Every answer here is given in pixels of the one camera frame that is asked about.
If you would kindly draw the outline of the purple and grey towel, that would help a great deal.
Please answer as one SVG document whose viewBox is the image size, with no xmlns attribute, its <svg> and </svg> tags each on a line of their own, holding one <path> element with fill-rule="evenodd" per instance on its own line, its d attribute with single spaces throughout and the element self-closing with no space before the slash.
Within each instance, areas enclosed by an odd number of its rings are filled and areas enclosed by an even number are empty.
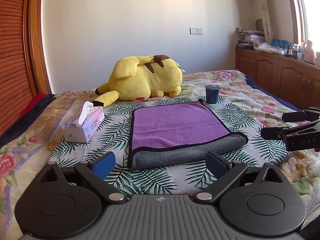
<svg viewBox="0 0 320 240">
<path fill-rule="evenodd" d="M 132 113 L 129 157 L 132 169 L 156 168 L 223 155 L 248 143 L 201 101 L 151 106 Z"/>
</svg>

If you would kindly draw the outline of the wooden side cabinet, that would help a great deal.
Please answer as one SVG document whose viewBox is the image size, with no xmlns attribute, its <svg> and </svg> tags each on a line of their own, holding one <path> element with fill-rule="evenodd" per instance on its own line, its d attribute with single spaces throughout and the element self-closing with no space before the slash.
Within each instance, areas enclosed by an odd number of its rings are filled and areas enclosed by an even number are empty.
<svg viewBox="0 0 320 240">
<path fill-rule="evenodd" d="M 288 57 L 236 48 L 235 68 L 298 109 L 319 106 L 319 68 Z"/>
</svg>

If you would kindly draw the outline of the floral bed blanket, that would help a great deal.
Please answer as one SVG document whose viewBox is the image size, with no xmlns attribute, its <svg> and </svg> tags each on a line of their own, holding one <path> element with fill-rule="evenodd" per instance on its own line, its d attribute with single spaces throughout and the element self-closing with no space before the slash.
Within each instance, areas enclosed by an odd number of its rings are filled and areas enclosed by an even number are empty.
<svg viewBox="0 0 320 240">
<path fill-rule="evenodd" d="M 127 167 L 131 114 L 142 107 L 197 101 L 205 96 L 205 86 L 217 84 L 221 90 L 210 109 L 231 131 L 245 133 L 246 146 L 225 155 L 228 161 L 249 166 L 277 163 L 300 194 L 307 209 L 306 223 L 319 216 L 319 154 L 313 150 L 287 152 L 280 141 L 264 140 L 263 127 L 281 126 L 281 116 L 295 110 L 289 103 L 268 94 L 248 76 L 236 70 L 217 70 L 186 75 L 176 98 L 118 101 L 104 110 L 105 120 L 87 144 L 65 142 L 61 127 L 84 102 L 94 100 L 94 90 L 73 90 L 49 96 L 32 110 L 31 124 L 20 120 L 7 138 L 1 138 L 1 239 L 22 235 L 14 208 L 41 168 L 49 161 L 70 167 L 92 161 L 112 151 L 116 166 L 106 182 L 123 194 L 194 195 L 214 181 L 204 161 L 146 170 Z"/>
</svg>

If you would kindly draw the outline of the pink tissue box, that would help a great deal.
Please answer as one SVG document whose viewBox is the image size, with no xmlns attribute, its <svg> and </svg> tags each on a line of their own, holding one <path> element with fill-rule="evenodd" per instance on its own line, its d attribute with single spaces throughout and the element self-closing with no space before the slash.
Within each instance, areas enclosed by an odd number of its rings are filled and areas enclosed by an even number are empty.
<svg viewBox="0 0 320 240">
<path fill-rule="evenodd" d="M 105 118 L 103 107 L 86 101 L 62 126 L 66 142 L 88 143 Z"/>
</svg>

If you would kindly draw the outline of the pink bottle on cabinet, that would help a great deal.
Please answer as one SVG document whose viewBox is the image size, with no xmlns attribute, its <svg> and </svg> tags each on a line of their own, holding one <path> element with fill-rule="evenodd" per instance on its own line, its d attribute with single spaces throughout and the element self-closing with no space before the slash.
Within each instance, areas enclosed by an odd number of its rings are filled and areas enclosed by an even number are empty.
<svg viewBox="0 0 320 240">
<path fill-rule="evenodd" d="M 315 61 L 316 61 L 315 52 L 313 51 L 312 42 L 310 40 L 305 40 L 303 42 L 303 51 L 304 51 L 304 61 L 309 64 L 315 64 Z"/>
</svg>

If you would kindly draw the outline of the blue box on cabinet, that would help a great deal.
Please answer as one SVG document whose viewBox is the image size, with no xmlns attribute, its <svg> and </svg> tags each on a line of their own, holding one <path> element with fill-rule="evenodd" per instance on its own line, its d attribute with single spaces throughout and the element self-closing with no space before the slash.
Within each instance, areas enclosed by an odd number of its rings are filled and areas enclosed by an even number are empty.
<svg viewBox="0 0 320 240">
<path fill-rule="evenodd" d="M 289 42 L 287 40 L 279 40 L 279 39 L 274 38 L 272 40 L 272 46 L 277 49 L 288 50 L 289 49 Z"/>
</svg>

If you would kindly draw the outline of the dark blue cup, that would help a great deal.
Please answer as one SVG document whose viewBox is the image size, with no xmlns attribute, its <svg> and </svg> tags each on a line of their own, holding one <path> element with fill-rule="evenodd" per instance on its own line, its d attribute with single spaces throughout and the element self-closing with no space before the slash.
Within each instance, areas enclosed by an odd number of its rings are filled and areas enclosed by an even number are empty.
<svg viewBox="0 0 320 240">
<path fill-rule="evenodd" d="M 218 85 L 206 85 L 206 102 L 209 104 L 216 104 L 219 98 L 220 86 Z"/>
</svg>

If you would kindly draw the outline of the white plastic bag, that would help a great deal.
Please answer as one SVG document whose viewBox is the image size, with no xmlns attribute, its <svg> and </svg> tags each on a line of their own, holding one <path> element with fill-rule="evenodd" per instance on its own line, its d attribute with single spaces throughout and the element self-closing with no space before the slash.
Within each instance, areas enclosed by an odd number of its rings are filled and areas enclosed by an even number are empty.
<svg viewBox="0 0 320 240">
<path fill-rule="evenodd" d="M 281 48 L 275 48 L 266 42 L 258 44 L 258 46 L 255 48 L 255 50 L 259 51 L 259 52 L 263 52 L 263 53 L 269 53 L 269 54 L 278 54 L 278 55 L 286 55 L 287 54 L 286 50 L 283 50 Z"/>
</svg>

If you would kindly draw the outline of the red and dark pillow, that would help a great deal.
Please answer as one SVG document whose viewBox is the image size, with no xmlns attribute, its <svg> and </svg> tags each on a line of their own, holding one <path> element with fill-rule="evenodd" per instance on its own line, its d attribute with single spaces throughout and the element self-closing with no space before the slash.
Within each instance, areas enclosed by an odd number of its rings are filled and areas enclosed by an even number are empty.
<svg viewBox="0 0 320 240">
<path fill-rule="evenodd" d="M 18 120 L 1 135 L 0 146 L 3 147 L 21 136 L 55 99 L 55 94 L 45 94 L 43 92 L 37 94 L 37 96 L 27 104 Z"/>
</svg>

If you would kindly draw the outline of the pile of boxes and books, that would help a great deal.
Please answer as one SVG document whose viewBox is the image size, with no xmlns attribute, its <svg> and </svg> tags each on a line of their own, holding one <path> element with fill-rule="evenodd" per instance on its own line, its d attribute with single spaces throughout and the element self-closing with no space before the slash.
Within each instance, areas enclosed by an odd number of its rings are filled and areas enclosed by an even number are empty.
<svg viewBox="0 0 320 240">
<path fill-rule="evenodd" d="M 265 42 L 263 20 L 261 18 L 256 20 L 254 30 L 245 30 L 237 27 L 236 32 L 239 35 L 236 44 L 237 48 L 255 50 L 259 44 Z"/>
</svg>

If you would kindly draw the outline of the yellow Pikachu plush toy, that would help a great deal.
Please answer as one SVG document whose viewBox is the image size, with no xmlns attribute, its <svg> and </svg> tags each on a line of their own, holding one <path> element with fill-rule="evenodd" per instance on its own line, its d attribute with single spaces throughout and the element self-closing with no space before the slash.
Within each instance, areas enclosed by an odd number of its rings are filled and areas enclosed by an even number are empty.
<svg viewBox="0 0 320 240">
<path fill-rule="evenodd" d="M 181 93 L 183 70 L 167 55 L 128 56 L 117 61 L 107 83 L 95 93 L 94 106 L 108 107 L 117 100 L 174 98 Z"/>
</svg>

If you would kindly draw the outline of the floral curtain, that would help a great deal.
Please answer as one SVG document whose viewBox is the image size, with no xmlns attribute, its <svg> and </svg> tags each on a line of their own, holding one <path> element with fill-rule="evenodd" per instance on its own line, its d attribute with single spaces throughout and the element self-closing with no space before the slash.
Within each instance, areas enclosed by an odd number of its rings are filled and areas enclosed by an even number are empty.
<svg viewBox="0 0 320 240">
<path fill-rule="evenodd" d="M 276 30 L 273 18 L 270 12 L 269 0 L 258 0 L 260 4 L 260 11 L 262 16 L 265 42 L 271 44 L 273 39 L 276 38 Z"/>
</svg>

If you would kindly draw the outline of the wooden slatted headboard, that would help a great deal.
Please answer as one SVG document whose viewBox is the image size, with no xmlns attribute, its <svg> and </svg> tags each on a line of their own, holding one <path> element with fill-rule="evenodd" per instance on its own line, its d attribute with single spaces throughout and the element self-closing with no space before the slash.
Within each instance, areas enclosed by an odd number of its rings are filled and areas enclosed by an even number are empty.
<svg viewBox="0 0 320 240">
<path fill-rule="evenodd" d="M 1 0 L 1 133 L 35 96 L 28 55 L 28 0 Z"/>
</svg>

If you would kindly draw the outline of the white wall switch socket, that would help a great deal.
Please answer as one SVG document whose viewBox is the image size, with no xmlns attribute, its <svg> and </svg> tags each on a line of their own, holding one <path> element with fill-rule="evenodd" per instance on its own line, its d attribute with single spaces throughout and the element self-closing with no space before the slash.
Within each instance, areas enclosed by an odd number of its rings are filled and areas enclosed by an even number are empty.
<svg viewBox="0 0 320 240">
<path fill-rule="evenodd" d="M 202 28 L 189 28 L 190 35 L 203 35 Z"/>
</svg>

